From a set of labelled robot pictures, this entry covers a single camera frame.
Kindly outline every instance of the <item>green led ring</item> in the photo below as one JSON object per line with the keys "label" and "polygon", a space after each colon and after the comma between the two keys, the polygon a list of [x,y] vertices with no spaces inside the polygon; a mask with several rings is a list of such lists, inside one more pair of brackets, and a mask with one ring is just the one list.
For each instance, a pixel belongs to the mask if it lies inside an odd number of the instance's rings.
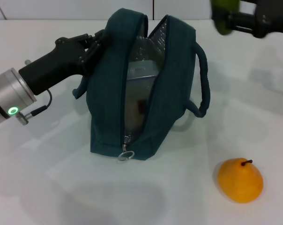
{"label": "green led ring", "polygon": [[11,107],[9,110],[8,110],[8,114],[9,115],[15,115],[17,112],[19,111],[18,107]]}

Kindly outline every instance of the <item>wall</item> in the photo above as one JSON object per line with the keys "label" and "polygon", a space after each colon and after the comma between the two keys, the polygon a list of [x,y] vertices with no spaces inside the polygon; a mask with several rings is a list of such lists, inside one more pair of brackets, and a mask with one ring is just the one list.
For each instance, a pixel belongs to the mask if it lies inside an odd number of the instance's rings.
{"label": "wall", "polygon": [[[7,19],[105,20],[119,8],[143,12],[149,19],[166,14],[179,19],[209,19],[210,0],[0,0]],[[241,11],[252,13],[254,5],[241,2]]]}
{"label": "wall", "polygon": [[119,8],[152,18],[152,0],[0,0],[7,19],[105,20]]}
{"label": "wall", "polygon": [[[253,13],[254,4],[241,2],[241,11]],[[155,19],[162,19],[166,14],[182,20],[209,19],[210,0],[155,0]]]}

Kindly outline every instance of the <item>teal bag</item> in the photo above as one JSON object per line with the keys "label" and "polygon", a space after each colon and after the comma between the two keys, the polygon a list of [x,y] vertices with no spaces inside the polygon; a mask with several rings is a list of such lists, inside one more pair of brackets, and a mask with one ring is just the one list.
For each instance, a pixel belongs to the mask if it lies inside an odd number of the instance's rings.
{"label": "teal bag", "polygon": [[[149,37],[147,32],[146,15],[126,9],[114,13],[104,30],[112,44],[93,74],[84,76],[73,91],[76,98],[87,92],[91,152],[146,160],[186,109],[196,117],[206,114],[208,65],[195,29],[167,15]],[[199,108],[189,99],[196,55],[201,69]]]}

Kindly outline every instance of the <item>metal cylinder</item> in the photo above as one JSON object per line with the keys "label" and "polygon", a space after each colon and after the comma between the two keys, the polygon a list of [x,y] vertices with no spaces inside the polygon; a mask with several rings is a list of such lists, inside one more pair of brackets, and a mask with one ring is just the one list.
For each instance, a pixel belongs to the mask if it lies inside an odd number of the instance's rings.
{"label": "metal cylinder", "polygon": [[0,74],[0,123],[35,101],[32,91],[15,69]]}
{"label": "metal cylinder", "polygon": [[18,112],[15,117],[18,119],[18,121],[22,124],[22,125],[27,125],[29,122],[28,120],[26,119],[26,116],[21,113],[21,112]]}

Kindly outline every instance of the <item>bag handle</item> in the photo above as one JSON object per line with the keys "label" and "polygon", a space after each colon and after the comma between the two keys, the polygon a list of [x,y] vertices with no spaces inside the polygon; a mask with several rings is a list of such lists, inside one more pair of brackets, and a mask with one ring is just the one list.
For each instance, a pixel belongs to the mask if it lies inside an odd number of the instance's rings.
{"label": "bag handle", "polygon": [[195,45],[193,46],[193,50],[195,50],[200,62],[202,102],[200,104],[200,107],[198,108],[195,105],[195,103],[193,103],[191,100],[188,100],[186,108],[190,110],[192,113],[194,113],[196,117],[202,118],[206,115],[206,111],[209,108],[209,103],[210,103],[210,88],[207,77],[208,64],[207,64],[207,58],[205,52],[199,46],[198,43],[195,43]]}

